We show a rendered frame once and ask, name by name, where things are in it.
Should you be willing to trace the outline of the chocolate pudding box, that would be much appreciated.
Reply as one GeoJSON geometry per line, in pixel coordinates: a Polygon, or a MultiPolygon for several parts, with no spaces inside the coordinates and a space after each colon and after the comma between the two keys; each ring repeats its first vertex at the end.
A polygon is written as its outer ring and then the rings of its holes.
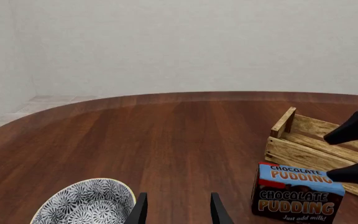
{"type": "Polygon", "coordinates": [[[346,191],[325,171],[260,162],[252,213],[297,224],[333,224],[346,191]]]}

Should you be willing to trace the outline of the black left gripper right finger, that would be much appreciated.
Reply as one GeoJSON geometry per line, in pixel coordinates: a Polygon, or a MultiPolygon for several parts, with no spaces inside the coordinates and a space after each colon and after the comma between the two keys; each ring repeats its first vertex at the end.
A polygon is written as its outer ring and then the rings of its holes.
{"type": "Polygon", "coordinates": [[[210,210],[213,224],[234,224],[216,192],[211,194],[210,210]]]}

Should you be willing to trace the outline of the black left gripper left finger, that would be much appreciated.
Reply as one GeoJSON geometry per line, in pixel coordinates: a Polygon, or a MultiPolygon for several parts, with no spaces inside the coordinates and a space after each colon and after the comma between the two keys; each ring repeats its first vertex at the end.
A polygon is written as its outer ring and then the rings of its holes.
{"type": "Polygon", "coordinates": [[[134,208],[127,218],[127,224],[145,224],[147,219],[148,201],[147,193],[139,194],[134,208]]]}

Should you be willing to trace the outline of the black and white patterned bowl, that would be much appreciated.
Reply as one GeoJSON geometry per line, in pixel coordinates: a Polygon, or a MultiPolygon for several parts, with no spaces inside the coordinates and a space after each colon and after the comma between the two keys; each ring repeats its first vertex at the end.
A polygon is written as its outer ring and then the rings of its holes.
{"type": "Polygon", "coordinates": [[[30,224],[124,224],[135,203],[133,191],[123,182],[82,180],[50,197],[30,224]]]}

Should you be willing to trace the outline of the wooden slat tray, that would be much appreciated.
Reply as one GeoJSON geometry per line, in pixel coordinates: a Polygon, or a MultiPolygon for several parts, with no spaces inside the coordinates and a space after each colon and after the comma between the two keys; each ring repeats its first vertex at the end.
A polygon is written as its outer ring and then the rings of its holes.
{"type": "Polygon", "coordinates": [[[289,108],[271,128],[265,160],[285,166],[330,171],[358,163],[358,140],[343,147],[319,140],[338,125],[298,115],[289,108]]]}

